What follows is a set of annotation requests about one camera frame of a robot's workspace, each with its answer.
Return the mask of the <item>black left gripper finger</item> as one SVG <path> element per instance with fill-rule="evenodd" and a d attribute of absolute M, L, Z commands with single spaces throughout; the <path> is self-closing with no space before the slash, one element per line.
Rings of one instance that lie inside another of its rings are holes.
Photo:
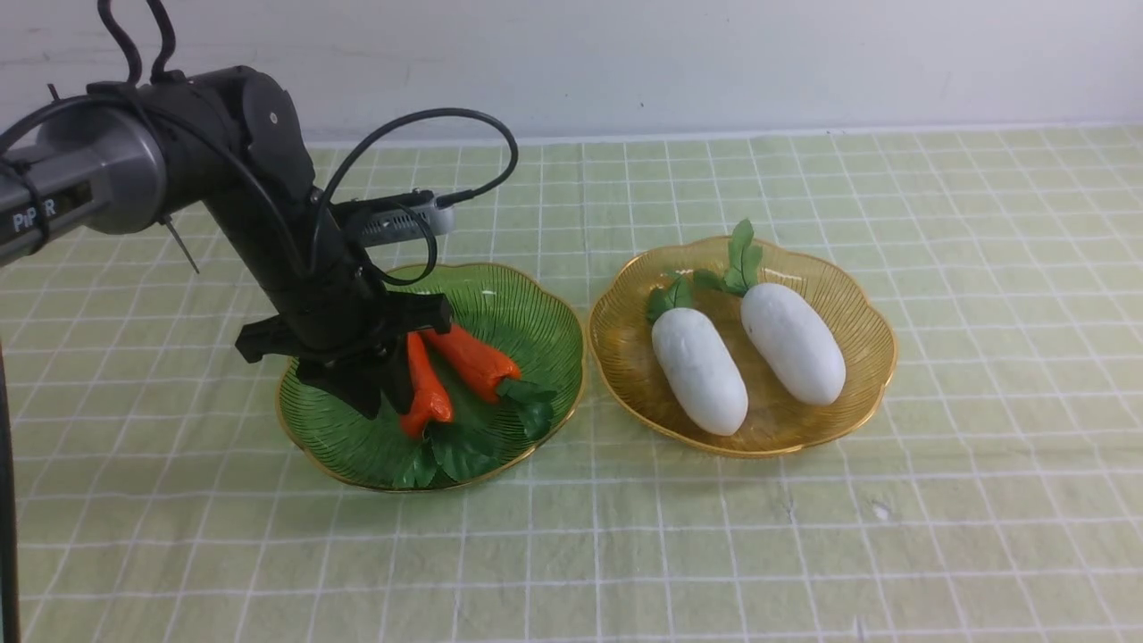
<path fill-rule="evenodd" d="M 383 403 L 379 375 L 386 362 L 379 353 L 302 355 L 296 376 L 306 386 L 337 397 L 363 419 L 374 420 Z"/>
<path fill-rule="evenodd" d="M 379 375 L 379 389 L 397 415 L 409 413 L 415 399 L 408 343 L 408 335 L 395 338 L 387 347 Z"/>

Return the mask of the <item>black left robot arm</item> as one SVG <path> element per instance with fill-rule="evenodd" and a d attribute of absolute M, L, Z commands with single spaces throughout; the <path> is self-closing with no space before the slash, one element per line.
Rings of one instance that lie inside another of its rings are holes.
<path fill-rule="evenodd" d="M 368 225 L 403 201 L 331 204 L 299 129 L 289 94 L 243 66 L 54 101 L 3 132 L 3 264 L 75 228 L 134 235 L 203 204 L 275 311 L 237 337 L 245 361 L 289 355 L 363 418 L 408 413 L 408 335 L 446 332 L 451 306 L 371 263 Z"/>

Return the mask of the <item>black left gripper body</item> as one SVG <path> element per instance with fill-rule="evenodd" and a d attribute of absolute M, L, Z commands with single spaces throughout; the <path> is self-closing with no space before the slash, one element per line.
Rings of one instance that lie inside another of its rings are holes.
<path fill-rule="evenodd" d="M 389 363 L 418 330 L 451 327 L 441 294 L 389 289 L 367 262 L 337 260 L 315 276 L 299 276 L 285 259 L 246 262 L 275 310 L 243 325 L 234 341 L 246 362 L 290 355 L 317 363 Z"/>

